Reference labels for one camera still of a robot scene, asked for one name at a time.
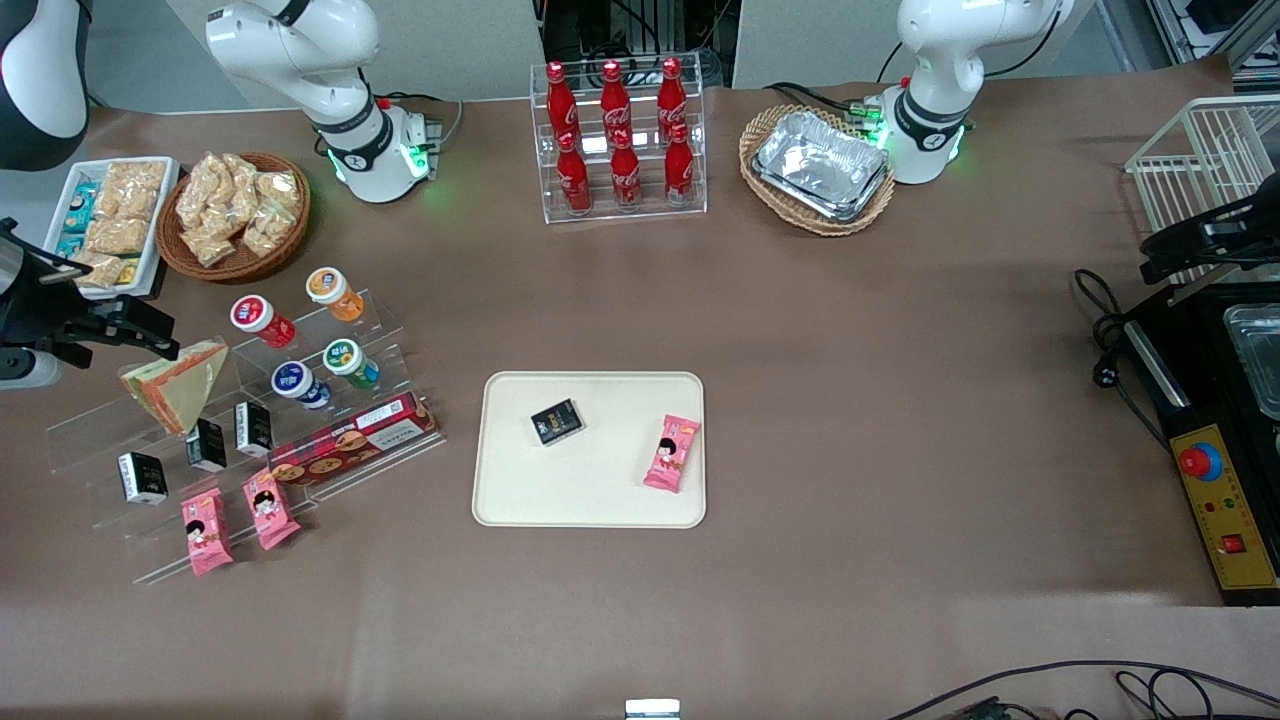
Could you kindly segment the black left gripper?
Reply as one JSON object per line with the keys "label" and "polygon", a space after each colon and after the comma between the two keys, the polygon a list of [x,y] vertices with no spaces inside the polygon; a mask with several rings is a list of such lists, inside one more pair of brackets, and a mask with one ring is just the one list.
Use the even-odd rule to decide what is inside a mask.
{"label": "black left gripper", "polygon": [[1279,260],[1277,188],[1260,188],[1247,199],[1207,213],[1198,225],[1170,225],[1142,242],[1139,265],[1147,284],[1187,284],[1221,263],[1258,266]]}

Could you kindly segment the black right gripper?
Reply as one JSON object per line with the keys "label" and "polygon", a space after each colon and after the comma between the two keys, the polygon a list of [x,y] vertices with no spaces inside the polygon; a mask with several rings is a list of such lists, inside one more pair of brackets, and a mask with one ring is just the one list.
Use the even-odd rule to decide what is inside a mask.
{"label": "black right gripper", "polygon": [[32,372],[44,355],[76,369],[91,366],[84,345],[109,336],[111,346],[142,348],[174,361],[182,345],[173,340],[174,319],[136,296],[97,301],[84,299],[72,281],[45,284],[55,270],[44,259],[23,252],[20,264],[3,263],[1,334],[4,372]]}

